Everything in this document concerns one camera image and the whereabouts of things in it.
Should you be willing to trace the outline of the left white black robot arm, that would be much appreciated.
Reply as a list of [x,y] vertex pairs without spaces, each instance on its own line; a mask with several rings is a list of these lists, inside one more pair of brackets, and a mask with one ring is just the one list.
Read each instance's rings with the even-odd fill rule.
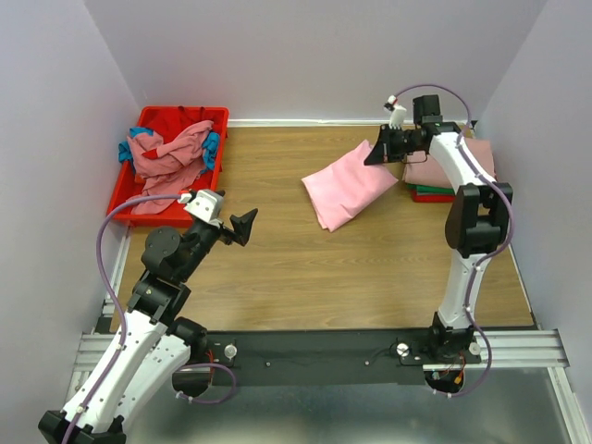
[[179,316],[191,291],[185,283],[217,241],[245,245],[257,215],[194,218],[191,227],[154,229],[145,242],[145,270],[116,335],[77,393],[38,428],[49,443],[123,443],[141,409],[183,365],[216,368],[207,358],[206,330]]

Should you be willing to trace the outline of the light pink t shirt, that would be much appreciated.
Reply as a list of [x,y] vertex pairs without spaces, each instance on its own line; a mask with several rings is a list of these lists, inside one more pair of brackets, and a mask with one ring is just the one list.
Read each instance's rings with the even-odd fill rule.
[[333,232],[359,215],[399,180],[384,166],[366,166],[373,146],[363,140],[325,168],[302,178],[318,223]]

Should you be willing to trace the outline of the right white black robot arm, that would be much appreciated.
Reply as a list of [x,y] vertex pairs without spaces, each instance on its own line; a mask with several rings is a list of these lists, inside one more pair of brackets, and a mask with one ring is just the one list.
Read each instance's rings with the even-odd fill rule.
[[365,164],[402,162],[410,154],[423,152],[442,168],[454,191],[445,224],[445,238],[452,250],[449,280],[421,348],[432,360],[444,363],[471,347],[483,276],[512,236],[513,190],[479,164],[460,127],[444,121],[437,95],[413,100],[413,129],[402,126],[407,110],[397,96],[391,95],[384,107],[389,121],[381,126]]

